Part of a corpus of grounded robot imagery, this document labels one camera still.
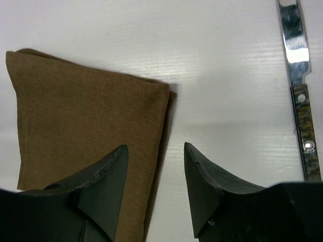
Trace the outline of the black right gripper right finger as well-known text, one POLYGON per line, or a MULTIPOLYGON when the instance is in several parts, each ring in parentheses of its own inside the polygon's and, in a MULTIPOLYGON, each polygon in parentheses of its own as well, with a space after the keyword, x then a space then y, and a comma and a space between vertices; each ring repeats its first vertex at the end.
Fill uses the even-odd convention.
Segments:
POLYGON ((322 183, 265 188, 184 145, 193 234, 199 241, 322 241, 322 183))

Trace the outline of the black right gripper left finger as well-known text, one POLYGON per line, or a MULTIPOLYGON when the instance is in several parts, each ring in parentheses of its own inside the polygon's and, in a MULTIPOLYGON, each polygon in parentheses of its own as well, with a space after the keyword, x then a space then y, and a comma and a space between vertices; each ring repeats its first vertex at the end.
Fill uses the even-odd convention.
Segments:
POLYGON ((42 190, 1 190, 1 241, 114 241, 128 160, 122 145, 42 190))

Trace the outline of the brown cloth napkin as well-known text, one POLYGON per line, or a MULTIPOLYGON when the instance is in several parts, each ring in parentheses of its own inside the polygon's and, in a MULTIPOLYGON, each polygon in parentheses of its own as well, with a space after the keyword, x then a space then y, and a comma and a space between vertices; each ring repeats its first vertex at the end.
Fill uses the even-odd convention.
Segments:
POLYGON ((42 189, 127 145, 117 241, 145 241, 176 93, 169 84, 84 67, 33 49, 6 53, 17 97, 17 188, 42 189))

